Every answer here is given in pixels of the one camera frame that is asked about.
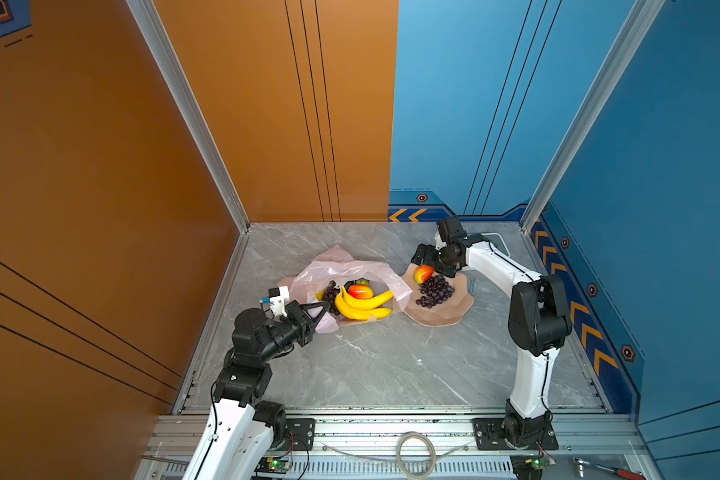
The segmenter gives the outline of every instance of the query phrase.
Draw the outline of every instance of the white cable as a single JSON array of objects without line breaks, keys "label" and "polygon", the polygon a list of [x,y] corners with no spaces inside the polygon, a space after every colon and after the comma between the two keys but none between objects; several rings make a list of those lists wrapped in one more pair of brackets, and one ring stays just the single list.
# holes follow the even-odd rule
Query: white cable
[{"label": "white cable", "polygon": [[[429,460],[417,460],[415,463],[421,463],[421,462],[429,462],[429,467],[424,473],[415,474],[410,472],[404,465],[402,460],[402,447],[403,444],[406,443],[410,438],[418,438],[421,440],[426,446],[427,450],[429,450]],[[349,452],[343,452],[342,450],[339,450],[338,448],[331,447],[330,445],[326,445],[323,443],[323,446],[333,450],[336,453],[340,453],[344,456],[348,457],[354,457],[354,458],[360,458],[361,460],[368,460],[370,462],[384,462],[384,463],[394,463],[400,468],[400,471],[403,472],[403,474],[410,478],[411,480],[421,480],[421,478],[426,478],[429,476],[432,471],[434,470],[434,465],[437,462],[440,462],[443,458],[450,456],[453,452],[456,452],[457,450],[461,450],[465,446],[468,446],[468,443],[463,444],[462,446],[453,447],[450,450],[448,450],[446,453],[443,453],[441,455],[436,455],[434,446],[432,445],[432,442],[427,438],[425,435],[419,433],[419,432],[407,432],[403,434],[403,436],[400,437],[400,442],[398,442],[398,446],[395,449],[394,452],[394,459],[391,458],[379,458],[379,457],[371,457],[371,456],[362,456],[362,455],[355,455],[354,453]]]}]

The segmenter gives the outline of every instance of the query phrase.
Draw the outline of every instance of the metal bracket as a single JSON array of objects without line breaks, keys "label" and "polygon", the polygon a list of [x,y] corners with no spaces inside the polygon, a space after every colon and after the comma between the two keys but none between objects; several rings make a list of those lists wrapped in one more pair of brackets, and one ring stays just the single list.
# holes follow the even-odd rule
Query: metal bracket
[{"label": "metal bracket", "polygon": [[286,434],[293,434],[293,449],[295,451],[312,450],[315,442],[315,419],[294,417],[286,418]]},{"label": "metal bracket", "polygon": [[[478,450],[525,450],[526,448],[516,448],[507,443],[504,437],[503,418],[472,418],[472,429],[474,430],[474,440],[478,444]],[[557,436],[554,430],[548,430],[541,437],[541,447],[544,450],[557,450]]]}]

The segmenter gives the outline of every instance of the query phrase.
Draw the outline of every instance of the banana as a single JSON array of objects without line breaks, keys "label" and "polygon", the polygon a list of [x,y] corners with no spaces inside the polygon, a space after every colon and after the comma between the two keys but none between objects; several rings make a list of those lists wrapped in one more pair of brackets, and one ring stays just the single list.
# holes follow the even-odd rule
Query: banana
[{"label": "banana", "polygon": [[338,309],[338,311],[350,320],[368,320],[369,318],[371,318],[371,315],[375,316],[377,319],[382,319],[392,313],[392,309],[389,308],[377,308],[373,310],[354,309],[347,305],[342,295],[336,295],[336,300],[334,300],[334,303],[336,304],[336,308]]},{"label": "banana", "polygon": [[342,296],[344,297],[344,301],[347,303],[347,305],[356,310],[372,310],[374,308],[379,308],[386,302],[392,300],[392,298],[394,297],[392,291],[387,290],[381,295],[376,295],[373,298],[361,300],[347,293],[347,291],[344,290],[344,287],[342,287]]}]

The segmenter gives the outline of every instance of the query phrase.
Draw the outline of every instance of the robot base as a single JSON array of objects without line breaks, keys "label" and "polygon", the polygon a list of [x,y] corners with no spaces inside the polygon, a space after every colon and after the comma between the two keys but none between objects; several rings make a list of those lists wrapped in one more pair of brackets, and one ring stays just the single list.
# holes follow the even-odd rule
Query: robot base
[{"label": "robot base", "polygon": [[504,418],[472,419],[478,450],[522,450],[537,444],[544,450],[557,450],[560,446],[551,423],[551,412],[537,418],[521,418],[509,401]]}]

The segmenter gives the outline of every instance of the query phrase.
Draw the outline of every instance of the orange wall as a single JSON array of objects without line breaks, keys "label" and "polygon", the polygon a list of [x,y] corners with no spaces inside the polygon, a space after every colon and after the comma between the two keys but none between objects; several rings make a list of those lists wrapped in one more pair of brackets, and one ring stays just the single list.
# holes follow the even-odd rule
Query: orange wall
[{"label": "orange wall", "polygon": [[0,38],[0,478],[130,478],[237,231],[125,2],[31,7]]},{"label": "orange wall", "polygon": [[386,219],[397,2],[156,6],[251,221]]}]

